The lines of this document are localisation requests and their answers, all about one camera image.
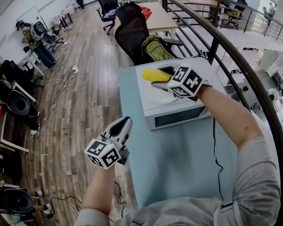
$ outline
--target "forearm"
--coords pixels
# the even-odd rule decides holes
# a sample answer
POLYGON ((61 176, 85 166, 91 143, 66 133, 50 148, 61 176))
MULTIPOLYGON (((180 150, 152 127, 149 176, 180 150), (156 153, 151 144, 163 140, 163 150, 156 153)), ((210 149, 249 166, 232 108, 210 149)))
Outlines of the forearm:
POLYGON ((238 150, 247 141, 263 136, 252 114, 233 99, 206 86, 200 88, 197 97, 215 117, 238 150))
POLYGON ((97 168, 84 195, 82 208, 110 213, 115 180, 115 166, 108 170, 97 168))

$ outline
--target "metal railing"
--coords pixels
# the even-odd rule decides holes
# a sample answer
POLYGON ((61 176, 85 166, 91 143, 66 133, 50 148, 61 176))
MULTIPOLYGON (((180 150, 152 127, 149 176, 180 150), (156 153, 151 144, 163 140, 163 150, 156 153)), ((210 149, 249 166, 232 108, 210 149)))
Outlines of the metal railing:
MULTIPOLYGON (((243 30, 244 32, 253 31, 258 32, 264 36, 272 37, 275 40, 283 41, 283 24, 274 20, 269 14, 259 12, 244 4, 234 2, 232 0, 215 0, 217 5, 202 4, 192 1, 184 1, 184 4, 200 5, 202 9, 195 10, 202 15, 209 14, 209 7, 216 7, 216 13, 213 16, 212 24, 215 27, 220 28, 234 28, 237 30, 243 30), (241 12, 241 16, 235 17, 231 15, 231 11, 238 5, 243 7, 244 11, 241 12)), ((190 16, 184 16, 184 19, 192 19, 190 16)))
MULTIPOLYGON (((218 0, 217 9, 220 8, 221 0, 218 0)), ((186 33, 186 28, 188 28, 201 42, 202 44, 208 49, 208 60, 211 64, 213 64, 213 61, 216 61, 220 68, 224 71, 227 78, 233 85, 234 89, 236 90, 236 93, 238 94, 241 103, 250 110, 244 96, 241 93, 241 90, 239 89, 238 85, 236 84, 235 80, 233 79, 231 73, 228 71, 222 60, 218 57, 216 54, 218 46, 223 47, 223 49, 226 51, 226 53, 232 58, 232 60, 237 64, 243 75, 245 76, 247 82, 253 89, 262 109, 266 116, 266 119, 269 123, 277 151, 277 157, 279 161, 279 171, 280 171, 280 183, 281 183, 281 207, 278 214, 278 219, 276 222, 276 225, 282 225, 283 224, 283 131, 281 124, 279 122, 279 119, 277 117, 277 114, 274 110, 274 107, 272 105, 272 102, 270 98, 268 97, 265 88, 263 87, 261 81, 259 80, 256 73, 253 71, 253 69, 250 67, 249 63, 246 61, 246 59, 242 56, 242 54, 235 48, 235 46, 216 28, 217 26, 217 16, 215 15, 213 23, 209 22, 208 20, 204 19, 202 16, 198 14, 197 11, 191 9, 186 4, 182 3, 180 0, 162 0, 162 6, 163 8, 175 16, 175 21, 177 21, 179 24, 182 24, 182 26, 179 26, 179 30, 182 33, 181 35, 184 36, 187 41, 193 46, 197 54, 195 55, 202 55, 201 50, 197 46, 197 44, 188 36, 186 33), (185 12, 187 14, 188 19, 193 19, 197 25, 200 25, 203 27, 212 37, 213 41, 212 44, 208 44, 202 36, 197 32, 197 30, 194 28, 193 25, 188 23, 188 19, 186 17, 181 17, 178 14, 178 10, 176 11, 174 9, 174 6, 169 6, 170 4, 174 4, 177 8, 179 8, 181 11, 185 12)), ((183 38, 176 33, 176 36, 179 40, 183 42, 183 38)), ((192 56, 192 53, 189 49, 186 49, 188 52, 188 56, 192 56)), ((180 49, 180 52, 184 57, 187 55, 184 53, 183 49, 180 49)))

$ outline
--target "white microwave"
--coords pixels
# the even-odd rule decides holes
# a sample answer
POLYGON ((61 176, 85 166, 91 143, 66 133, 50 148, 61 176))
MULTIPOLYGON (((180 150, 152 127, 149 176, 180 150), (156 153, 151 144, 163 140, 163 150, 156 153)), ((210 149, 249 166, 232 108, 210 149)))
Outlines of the white microwave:
POLYGON ((168 60, 160 63, 151 63, 147 65, 137 66, 136 75, 139 85, 142 108, 148 128, 150 130, 174 126, 210 116, 210 113, 200 100, 192 101, 188 98, 174 97, 174 99, 171 99, 171 103, 158 103, 157 97, 159 97, 160 95, 165 94, 169 95, 169 97, 171 95, 172 97, 173 94, 154 88, 151 85, 150 81, 146 81, 142 78, 143 68, 157 69, 165 66, 173 66, 175 69, 177 69, 180 66, 181 62, 184 62, 185 64, 193 63, 193 66, 201 66, 201 69, 205 73, 204 79, 208 80, 214 88, 225 94, 223 85, 221 84, 217 75, 213 73, 211 65, 205 58, 168 60))

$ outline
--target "backpack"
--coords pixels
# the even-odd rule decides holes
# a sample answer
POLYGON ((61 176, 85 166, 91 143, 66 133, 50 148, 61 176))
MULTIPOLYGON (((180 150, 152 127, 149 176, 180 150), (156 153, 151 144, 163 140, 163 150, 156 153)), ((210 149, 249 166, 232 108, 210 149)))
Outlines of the backpack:
POLYGON ((164 40, 156 35, 151 35, 144 40, 141 51, 142 58, 148 63, 176 58, 176 55, 167 49, 164 40))

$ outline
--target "light blue tabletop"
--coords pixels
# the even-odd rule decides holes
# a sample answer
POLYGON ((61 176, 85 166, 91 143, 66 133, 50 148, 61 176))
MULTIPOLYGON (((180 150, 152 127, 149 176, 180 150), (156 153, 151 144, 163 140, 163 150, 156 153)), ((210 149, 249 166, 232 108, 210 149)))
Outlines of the light blue tabletop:
MULTIPOLYGON (((118 73, 123 116, 130 116, 133 128, 127 146, 139 208, 175 197, 218 197, 213 119, 208 117, 177 126, 150 131, 142 110, 135 67, 118 73)), ((224 167, 221 191, 231 201, 237 149, 216 124, 216 154, 224 167)))

